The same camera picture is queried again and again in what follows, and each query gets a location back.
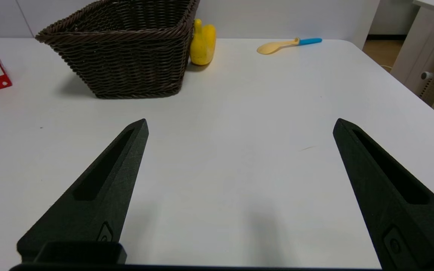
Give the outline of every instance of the blue spoon handle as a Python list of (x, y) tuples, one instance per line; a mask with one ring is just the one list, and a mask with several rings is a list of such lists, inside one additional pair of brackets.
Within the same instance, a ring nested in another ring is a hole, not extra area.
[(321, 41), (322, 41), (322, 38), (306, 38), (304, 40), (300, 40), (299, 45), (320, 43)]

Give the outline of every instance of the wooden floor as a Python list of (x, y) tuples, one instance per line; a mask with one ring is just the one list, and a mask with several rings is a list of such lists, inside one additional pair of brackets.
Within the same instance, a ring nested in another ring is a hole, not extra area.
[(403, 41), (366, 41), (363, 52), (390, 72), (401, 46)]

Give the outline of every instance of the wicker basket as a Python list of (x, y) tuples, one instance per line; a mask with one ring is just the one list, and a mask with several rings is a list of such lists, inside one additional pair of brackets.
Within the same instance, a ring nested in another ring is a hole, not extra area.
[(100, 0), (43, 29), (98, 98), (179, 92), (199, 0)]

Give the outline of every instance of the yellow rubber duck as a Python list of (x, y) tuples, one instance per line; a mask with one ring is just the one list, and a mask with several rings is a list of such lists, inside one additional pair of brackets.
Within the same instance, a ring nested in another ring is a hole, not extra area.
[(194, 34), (190, 44), (190, 59), (195, 65), (207, 65), (214, 58), (215, 26), (207, 24), (202, 27), (202, 21), (195, 19)]

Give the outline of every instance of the yellow spoon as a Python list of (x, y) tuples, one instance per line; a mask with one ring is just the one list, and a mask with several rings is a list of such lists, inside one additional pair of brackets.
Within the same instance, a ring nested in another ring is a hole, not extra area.
[(321, 38), (307, 38), (305, 40), (301, 40), (299, 38), (295, 38), (294, 41), (280, 41), (278, 43), (266, 43), (259, 48), (257, 48), (257, 52), (263, 55), (269, 55), (270, 53), (274, 53), (279, 50), (279, 48), (286, 45), (305, 45), (312, 43), (320, 43), (322, 41)]
[(263, 55), (268, 55), (270, 53), (274, 53), (275, 51), (279, 50), (282, 46), (286, 45), (298, 45), (299, 44), (299, 38), (295, 38), (294, 41), (279, 41), (277, 43), (266, 43), (259, 48), (257, 48), (257, 52), (261, 53)]

